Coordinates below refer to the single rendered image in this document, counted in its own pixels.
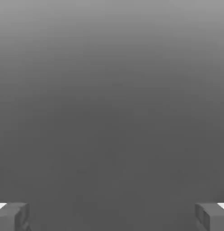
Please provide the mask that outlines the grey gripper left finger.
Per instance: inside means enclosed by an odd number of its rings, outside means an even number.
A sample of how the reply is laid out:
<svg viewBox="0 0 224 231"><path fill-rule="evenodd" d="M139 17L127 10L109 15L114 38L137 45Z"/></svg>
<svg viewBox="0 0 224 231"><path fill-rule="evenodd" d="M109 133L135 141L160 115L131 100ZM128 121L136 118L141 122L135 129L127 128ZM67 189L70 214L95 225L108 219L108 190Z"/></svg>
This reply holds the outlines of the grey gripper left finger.
<svg viewBox="0 0 224 231"><path fill-rule="evenodd" d="M0 231L30 231L28 203L0 203Z"/></svg>

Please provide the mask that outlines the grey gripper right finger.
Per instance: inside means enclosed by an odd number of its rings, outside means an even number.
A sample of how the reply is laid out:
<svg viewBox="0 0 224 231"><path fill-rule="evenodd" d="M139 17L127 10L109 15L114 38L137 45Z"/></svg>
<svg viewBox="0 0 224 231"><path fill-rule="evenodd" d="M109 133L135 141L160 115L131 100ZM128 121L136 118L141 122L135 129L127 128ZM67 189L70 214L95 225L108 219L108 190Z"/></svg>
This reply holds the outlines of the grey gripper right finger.
<svg viewBox="0 0 224 231"><path fill-rule="evenodd" d="M224 231L224 203L196 203L198 231Z"/></svg>

